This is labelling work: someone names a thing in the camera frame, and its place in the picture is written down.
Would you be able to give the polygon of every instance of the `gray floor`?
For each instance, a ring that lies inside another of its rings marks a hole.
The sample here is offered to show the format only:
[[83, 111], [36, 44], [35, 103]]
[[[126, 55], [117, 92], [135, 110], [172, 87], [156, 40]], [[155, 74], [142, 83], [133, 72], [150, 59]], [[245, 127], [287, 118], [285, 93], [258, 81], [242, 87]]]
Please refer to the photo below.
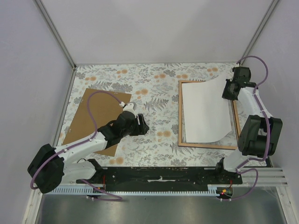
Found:
[[[235, 188], [234, 195], [247, 188]], [[286, 224], [275, 188], [220, 202], [198, 196], [125, 196], [123, 202], [44, 195], [36, 224]]]

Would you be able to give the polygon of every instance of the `leaf pattern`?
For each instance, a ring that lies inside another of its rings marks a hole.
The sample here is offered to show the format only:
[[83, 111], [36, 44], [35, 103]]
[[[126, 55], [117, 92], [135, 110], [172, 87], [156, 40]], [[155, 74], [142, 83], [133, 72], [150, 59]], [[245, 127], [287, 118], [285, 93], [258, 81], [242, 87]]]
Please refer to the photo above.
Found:
[[[115, 157], [90, 154], [86, 159], [96, 159], [101, 166], [215, 166], [232, 151], [178, 146], [178, 81], [208, 81], [220, 73], [232, 77], [233, 66], [234, 63], [78, 66], [58, 144], [61, 145], [68, 133], [86, 88], [126, 92], [132, 94], [131, 101], [137, 104], [136, 112], [143, 113], [149, 125], [148, 133], [123, 138]], [[239, 101], [237, 106], [242, 127], [247, 115]], [[230, 133], [215, 144], [233, 145], [234, 139], [234, 133]], [[264, 163], [252, 162], [251, 165]]]

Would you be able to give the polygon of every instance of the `sheet of paper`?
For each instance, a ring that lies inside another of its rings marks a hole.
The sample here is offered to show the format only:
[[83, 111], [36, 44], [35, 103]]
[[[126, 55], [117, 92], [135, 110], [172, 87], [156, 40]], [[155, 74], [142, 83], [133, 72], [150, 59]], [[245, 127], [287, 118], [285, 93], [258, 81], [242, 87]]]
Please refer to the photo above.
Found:
[[216, 142], [232, 131], [228, 100], [222, 98], [225, 75], [202, 83], [183, 83], [186, 141]]

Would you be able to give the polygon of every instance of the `floral tablecloth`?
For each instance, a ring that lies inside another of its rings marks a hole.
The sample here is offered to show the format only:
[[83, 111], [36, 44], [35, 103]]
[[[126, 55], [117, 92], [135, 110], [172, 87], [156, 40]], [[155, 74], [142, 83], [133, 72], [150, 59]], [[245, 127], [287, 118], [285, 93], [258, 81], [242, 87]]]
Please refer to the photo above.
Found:
[[[233, 63], [84, 65], [77, 68], [58, 144], [71, 125], [86, 88], [132, 94], [150, 127], [145, 136], [126, 137], [115, 157], [91, 154], [101, 166], [215, 166], [231, 150], [178, 147], [178, 81], [232, 76]], [[237, 102], [241, 127], [246, 121]], [[264, 165], [254, 162], [252, 165]]]

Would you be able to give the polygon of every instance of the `white wall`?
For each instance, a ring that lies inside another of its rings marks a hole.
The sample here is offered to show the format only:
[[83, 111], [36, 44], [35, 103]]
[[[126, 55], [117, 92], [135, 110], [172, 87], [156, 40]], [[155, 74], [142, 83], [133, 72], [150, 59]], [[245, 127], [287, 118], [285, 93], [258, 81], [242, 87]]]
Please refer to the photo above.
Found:
[[[260, 87], [267, 109], [283, 121], [274, 163], [282, 167], [299, 208], [299, 1], [280, 1], [274, 15], [262, 32], [251, 55], [261, 57], [269, 66], [269, 78]], [[252, 80], [265, 75], [263, 65], [248, 59]]]
[[0, 3], [0, 222], [21, 222], [27, 167], [49, 143], [71, 68], [32, 0]]
[[231, 62], [271, 0], [43, 0], [76, 63]]

